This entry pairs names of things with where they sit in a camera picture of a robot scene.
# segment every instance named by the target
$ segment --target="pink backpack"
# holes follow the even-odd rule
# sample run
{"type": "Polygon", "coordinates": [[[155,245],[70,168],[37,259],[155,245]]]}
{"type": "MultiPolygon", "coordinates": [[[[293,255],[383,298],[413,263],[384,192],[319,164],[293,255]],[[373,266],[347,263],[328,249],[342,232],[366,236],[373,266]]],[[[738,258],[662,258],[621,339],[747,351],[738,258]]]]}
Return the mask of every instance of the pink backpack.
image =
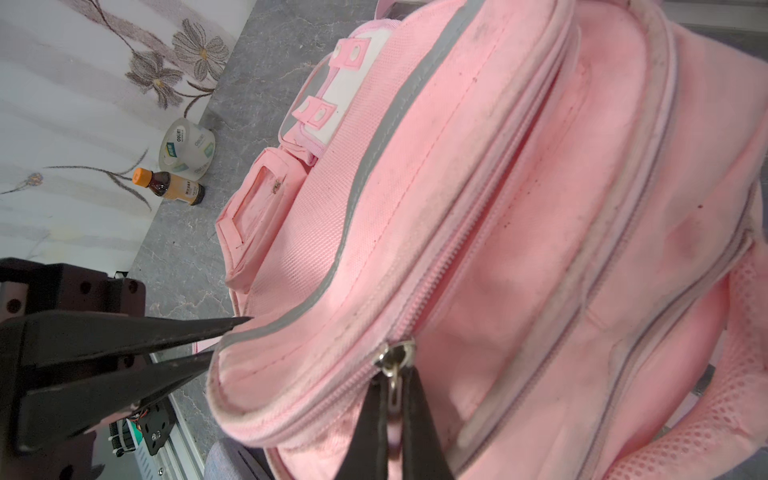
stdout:
{"type": "Polygon", "coordinates": [[[297,480],[381,428],[390,478],[444,478],[408,456],[432,433],[471,480],[711,478],[764,445],[768,65],[650,0],[391,4],[218,220],[253,317],[210,367],[223,430],[297,480]]]}

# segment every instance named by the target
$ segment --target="screw hole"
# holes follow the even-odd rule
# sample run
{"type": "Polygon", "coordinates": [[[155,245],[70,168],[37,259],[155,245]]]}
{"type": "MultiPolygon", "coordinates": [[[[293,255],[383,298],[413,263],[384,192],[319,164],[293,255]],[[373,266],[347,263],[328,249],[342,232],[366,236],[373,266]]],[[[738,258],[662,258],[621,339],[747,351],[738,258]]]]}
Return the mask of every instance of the screw hole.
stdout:
{"type": "Polygon", "coordinates": [[[61,469],[61,472],[59,472],[58,480],[71,480],[73,474],[74,468],[72,465],[67,465],[61,469]]]}
{"type": "Polygon", "coordinates": [[[5,304],[5,309],[9,313],[18,313],[18,311],[22,309],[22,302],[16,298],[10,299],[8,303],[5,304]]]}

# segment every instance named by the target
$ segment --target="blue gray fabric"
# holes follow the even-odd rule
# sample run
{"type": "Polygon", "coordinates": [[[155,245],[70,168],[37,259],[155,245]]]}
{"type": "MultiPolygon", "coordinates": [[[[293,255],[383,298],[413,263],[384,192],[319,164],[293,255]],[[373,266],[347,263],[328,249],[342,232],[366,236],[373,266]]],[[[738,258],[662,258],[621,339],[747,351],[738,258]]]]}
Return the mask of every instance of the blue gray fabric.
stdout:
{"type": "Polygon", "coordinates": [[[204,480],[274,480],[264,450],[221,439],[208,452],[204,480]]]}

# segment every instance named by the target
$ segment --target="flower drawing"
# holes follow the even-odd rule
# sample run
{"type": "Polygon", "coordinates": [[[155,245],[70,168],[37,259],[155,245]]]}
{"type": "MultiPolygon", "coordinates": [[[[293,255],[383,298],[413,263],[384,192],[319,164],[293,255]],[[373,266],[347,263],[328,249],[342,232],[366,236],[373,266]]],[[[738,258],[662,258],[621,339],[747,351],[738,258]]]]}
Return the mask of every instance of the flower drawing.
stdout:
{"type": "Polygon", "coordinates": [[[230,49],[221,37],[213,37],[206,42],[205,30],[199,23],[192,23],[188,18],[181,22],[184,31],[174,34],[174,50],[179,60],[194,63],[194,77],[202,81],[210,72],[210,76],[218,81],[227,63],[230,49]]]}
{"type": "Polygon", "coordinates": [[[129,63],[131,71],[125,76],[138,85],[142,93],[154,89],[157,106],[165,110],[169,104],[174,107],[181,105],[183,99],[174,90],[174,85],[181,81],[182,73],[164,68],[163,62],[163,57],[155,51],[134,51],[129,63]]]}
{"type": "Polygon", "coordinates": [[[16,185],[16,188],[13,188],[11,190],[0,192],[0,195],[5,194],[12,194],[14,192],[20,192],[22,190],[26,190],[29,187],[39,187],[43,184],[43,175],[35,172],[33,174],[30,174],[26,180],[22,181],[20,184],[16,185]]]}

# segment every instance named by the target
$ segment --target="metal zipper slider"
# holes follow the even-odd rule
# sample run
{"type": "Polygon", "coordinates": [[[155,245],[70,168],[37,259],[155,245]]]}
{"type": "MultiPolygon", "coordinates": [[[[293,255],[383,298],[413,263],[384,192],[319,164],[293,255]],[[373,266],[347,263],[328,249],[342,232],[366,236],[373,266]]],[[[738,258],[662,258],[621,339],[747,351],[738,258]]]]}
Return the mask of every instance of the metal zipper slider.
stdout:
{"type": "Polygon", "coordinates": [[[374,359],[373,364],[379,367],[389,379],[387,389],[387,412],[390,417],[402,412],[402,377],[404,368],[413,366],[416,353],[416,342],[413,339],[395,345],[385,346],[374,359]]]}

